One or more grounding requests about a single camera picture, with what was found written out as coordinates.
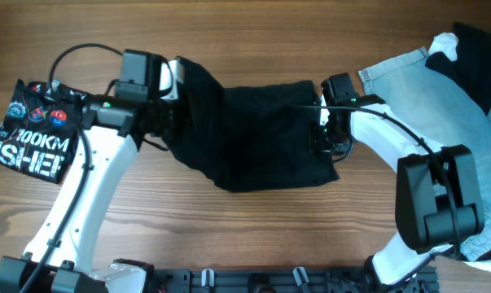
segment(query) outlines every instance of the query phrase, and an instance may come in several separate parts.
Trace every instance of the black bag with white text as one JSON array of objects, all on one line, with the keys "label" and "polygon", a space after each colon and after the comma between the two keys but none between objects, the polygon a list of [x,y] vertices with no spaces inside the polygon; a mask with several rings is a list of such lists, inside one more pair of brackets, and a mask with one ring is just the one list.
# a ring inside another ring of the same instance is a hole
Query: black bag with white text
[{"label": "black bag with white text", "polygon": [[52,82],[17,81],[0,125],[0,164],[17,172],[59,183],[77,147],[81,105],[90,94]]}]

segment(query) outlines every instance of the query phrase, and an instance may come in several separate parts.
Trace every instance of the jeans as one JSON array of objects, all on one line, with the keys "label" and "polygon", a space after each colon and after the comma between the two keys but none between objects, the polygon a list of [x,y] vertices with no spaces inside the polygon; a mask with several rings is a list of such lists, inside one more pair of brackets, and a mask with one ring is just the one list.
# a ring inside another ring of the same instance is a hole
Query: jeans
[{"label": "jeans", "polygon": [[485,226],[461,244],[461,253],[474,262],[491,251],[491,110],[486,116],[452,80],[426,68],[427,57],[427,50],[421,48],[361,70],[359,77],[366,94],[380,96],[397,117],[424,136],[471,150]]}]

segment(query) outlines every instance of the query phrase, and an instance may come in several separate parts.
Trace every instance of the white cloth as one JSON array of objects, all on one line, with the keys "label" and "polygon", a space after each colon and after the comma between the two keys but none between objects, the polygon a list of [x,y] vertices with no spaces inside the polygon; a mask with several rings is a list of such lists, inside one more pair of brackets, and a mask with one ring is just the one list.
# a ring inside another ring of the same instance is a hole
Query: white cloth
[{"label": "white cloth", "polygon": [[433,43],[430,46],[428,53],[431,55],[436,52],[442,52],[448,59],[453,62],[457,60],[458,38],[454,33],[441,33],[433,38]]}]

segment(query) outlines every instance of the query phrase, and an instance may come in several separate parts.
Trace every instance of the blue cloth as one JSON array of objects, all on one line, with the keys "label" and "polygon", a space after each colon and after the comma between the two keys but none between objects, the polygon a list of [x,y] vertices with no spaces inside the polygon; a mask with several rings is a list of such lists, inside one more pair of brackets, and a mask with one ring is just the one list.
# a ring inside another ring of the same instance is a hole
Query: blue cloth
[{"label": "blue cloth", "polygon": [[426,68],[421,48],[359,72],[366,94],[377,94],[397,117],[446,146],[463,144],[475,157],[485,227],[461,245],[474,261],[491,251],[491,110],[480,107],[448,77]]}]

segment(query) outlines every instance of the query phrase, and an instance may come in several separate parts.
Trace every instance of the brown floor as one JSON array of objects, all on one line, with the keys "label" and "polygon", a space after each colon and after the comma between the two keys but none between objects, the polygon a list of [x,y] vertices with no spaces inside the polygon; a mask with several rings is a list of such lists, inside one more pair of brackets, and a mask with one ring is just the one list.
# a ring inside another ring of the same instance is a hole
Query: brown floor
[{"label": "brown floor", "polygon": [[[0,2],[11,4],[0,6],[0,123],[16,79],[44,81],[55,57],[79,43],[183,55],[224,86],[318,85],[350,72],[362,92],[357,70],[429,46],[455,20],[491,31],[491,1]],[[115,55],[83,50],[56,77],[100,93],[119,72]],[[230,194],[143,146],[109,208],[94,266],[121,257],[164,269],[360,265],[396,232],[395,174],[363,145],[336,167],[341,180],[326,186]],[[20,256],[58,192],[0,166],[0,257]],[[491,292],[491,273],[436,265],[443,292]]]}]

